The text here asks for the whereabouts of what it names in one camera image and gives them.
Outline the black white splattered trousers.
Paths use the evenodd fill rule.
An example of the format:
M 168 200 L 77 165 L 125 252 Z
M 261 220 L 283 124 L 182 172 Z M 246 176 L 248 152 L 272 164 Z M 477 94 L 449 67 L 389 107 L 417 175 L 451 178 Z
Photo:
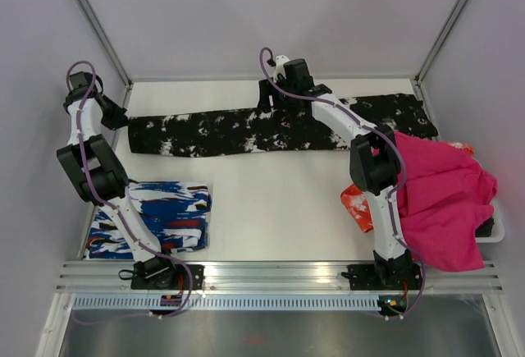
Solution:
M 438 135 L 422 102 L 411 94 L 345 98 L 343 104 L 362 118 L 406 135 Z M 132 117 L 128 124 L 132 153 L 209 158 L 243 153 L 346 150 L 348 145 L 304 111 L 260 107 Z

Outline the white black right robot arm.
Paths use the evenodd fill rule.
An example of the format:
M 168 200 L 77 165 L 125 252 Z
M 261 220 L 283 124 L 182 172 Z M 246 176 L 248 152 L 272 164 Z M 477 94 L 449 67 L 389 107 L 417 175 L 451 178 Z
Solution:
M 422 289 L 424 268 L 414 262 L 401 229 L 397 193 L 407 181 L 407 168 L 394 131 L 365 120 L 327 86 L 315 84 L 304 59 L 274 56 L 264 47 L 258 60 L 273 94 L 304 103 L 313 119 L 349 146 L 350 178 L 367 200 L 374 233 L 373 262 L 351 264 L 343 274 L 351 289 Z

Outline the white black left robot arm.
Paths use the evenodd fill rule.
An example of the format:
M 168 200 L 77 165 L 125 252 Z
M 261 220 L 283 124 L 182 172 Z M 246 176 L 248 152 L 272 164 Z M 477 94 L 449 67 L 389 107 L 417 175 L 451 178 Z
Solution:
M 71 135 L 57 151 L 62 169 L 77 194 L 100 207 L 128 245 L 134 264 L 120 277 L 135 290 L 175 286 L 179 270 L 132 204 L 129 177 L 101 132 L 126 126 L 126 110 L 103 93 L 103 81 L 93 72 L 69 72 L 66 83 L 63 107 L 71 118 Z

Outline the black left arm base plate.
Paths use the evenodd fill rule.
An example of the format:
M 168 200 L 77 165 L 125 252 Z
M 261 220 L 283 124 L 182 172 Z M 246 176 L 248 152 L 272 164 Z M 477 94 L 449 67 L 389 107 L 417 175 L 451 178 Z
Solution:
M 122 281 L 130 281 L 132 290 L 201 290 L 204 266 L 189 264 L 188 268 L 189 271 L 181 264 L 155 258 L 148 262 L 136 262 L 132 269 L 120 270 L 118 277 Z

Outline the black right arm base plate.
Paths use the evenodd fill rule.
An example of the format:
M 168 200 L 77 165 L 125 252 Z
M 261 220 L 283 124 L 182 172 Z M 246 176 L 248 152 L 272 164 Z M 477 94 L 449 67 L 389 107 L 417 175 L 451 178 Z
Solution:
M 394 271 L 370 263 L 350 264 L 341 276 L 349 281 L 352 291 L 415 291 L 422 287 L 422 274 L 417 264 Z

